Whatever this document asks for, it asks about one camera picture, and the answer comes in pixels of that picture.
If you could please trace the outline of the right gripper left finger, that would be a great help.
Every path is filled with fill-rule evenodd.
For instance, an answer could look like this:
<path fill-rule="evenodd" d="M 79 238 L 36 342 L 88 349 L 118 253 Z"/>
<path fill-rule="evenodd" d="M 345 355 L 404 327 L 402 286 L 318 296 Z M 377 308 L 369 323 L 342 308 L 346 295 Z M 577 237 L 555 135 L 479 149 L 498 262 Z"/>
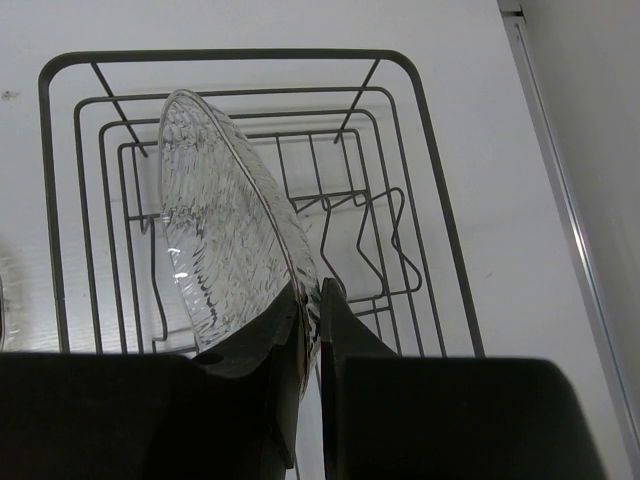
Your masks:
<path fill-rule="evenodd" d="M 283 289 L 194 358 L 6 353 L 5 479 L 282 479 L 294 465 L 304 339 Z"/>

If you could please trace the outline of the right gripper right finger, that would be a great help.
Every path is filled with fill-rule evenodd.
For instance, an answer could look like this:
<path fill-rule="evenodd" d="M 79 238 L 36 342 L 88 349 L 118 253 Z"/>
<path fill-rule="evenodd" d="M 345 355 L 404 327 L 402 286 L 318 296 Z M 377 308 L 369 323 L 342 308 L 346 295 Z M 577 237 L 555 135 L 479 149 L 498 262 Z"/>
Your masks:
<path fill-rule="evenodd" d="M 588 427 L 553 363 L 401 356 L 321 293 L 329 479 L 584 479 Z"/>

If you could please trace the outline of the clear glass plate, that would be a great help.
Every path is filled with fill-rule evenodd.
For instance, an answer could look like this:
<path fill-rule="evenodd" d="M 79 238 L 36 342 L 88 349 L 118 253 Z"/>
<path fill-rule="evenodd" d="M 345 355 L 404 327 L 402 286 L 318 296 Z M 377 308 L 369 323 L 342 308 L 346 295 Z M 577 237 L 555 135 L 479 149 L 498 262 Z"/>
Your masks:
<path fill-rule="evenodd" d="M 239 127 L 193 91 L 169 95 L 158 148 L 161 220 L 198 349 L 239 332 L 292 286 L 307 382 L 319 350 L 320 287 L 284 190 Z"/>

